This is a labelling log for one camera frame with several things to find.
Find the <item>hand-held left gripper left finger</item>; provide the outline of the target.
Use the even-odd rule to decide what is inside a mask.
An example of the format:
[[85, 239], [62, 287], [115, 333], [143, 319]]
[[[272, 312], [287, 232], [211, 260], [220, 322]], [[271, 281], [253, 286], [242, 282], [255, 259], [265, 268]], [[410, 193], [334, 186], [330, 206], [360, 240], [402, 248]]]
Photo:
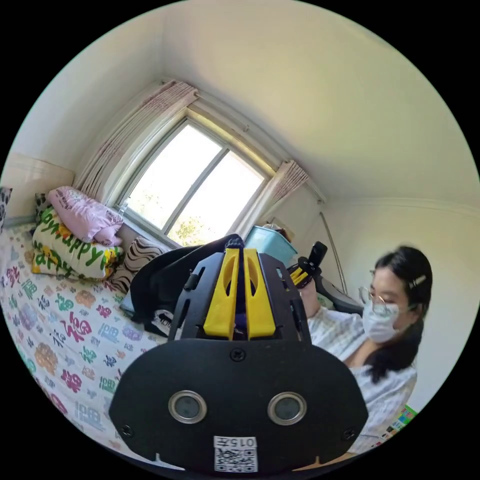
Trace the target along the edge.
[[226, 249], [203, 324], [209, 337], [231, 341], [234, 335], [240, 249]]

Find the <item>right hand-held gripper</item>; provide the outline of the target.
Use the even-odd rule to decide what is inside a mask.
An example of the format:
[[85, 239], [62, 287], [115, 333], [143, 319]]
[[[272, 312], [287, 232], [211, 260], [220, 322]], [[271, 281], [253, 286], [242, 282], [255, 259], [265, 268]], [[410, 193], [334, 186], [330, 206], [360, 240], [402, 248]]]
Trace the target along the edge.
[[297, 264], [288, 267], [287, 271], [293, 284], [297, 288], [304, 288], [312, 281], [318, 268], [318, 263], [309, 260], [307, 257], [300, 256], [297, 259]]

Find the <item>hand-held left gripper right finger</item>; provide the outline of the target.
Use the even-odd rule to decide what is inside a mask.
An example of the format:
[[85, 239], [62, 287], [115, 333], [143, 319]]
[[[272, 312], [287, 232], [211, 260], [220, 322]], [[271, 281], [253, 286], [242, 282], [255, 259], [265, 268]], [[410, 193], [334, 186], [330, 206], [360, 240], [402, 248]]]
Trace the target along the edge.
[[250, 341], [272, 337], [276, 324], [259, 255], [253, 248], [243, 250], [246, 330]]

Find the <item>person's right hand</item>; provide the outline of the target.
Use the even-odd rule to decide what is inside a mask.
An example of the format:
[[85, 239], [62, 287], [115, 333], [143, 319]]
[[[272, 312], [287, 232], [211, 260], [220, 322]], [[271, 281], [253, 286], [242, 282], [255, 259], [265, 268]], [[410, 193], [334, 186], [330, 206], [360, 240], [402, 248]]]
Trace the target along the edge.
[[312, 279], [306, 286], [299, 289], [299, 294], [303, 303], [306, 318], [313, 318], [322, 307], [318, 299], [315, 281]]

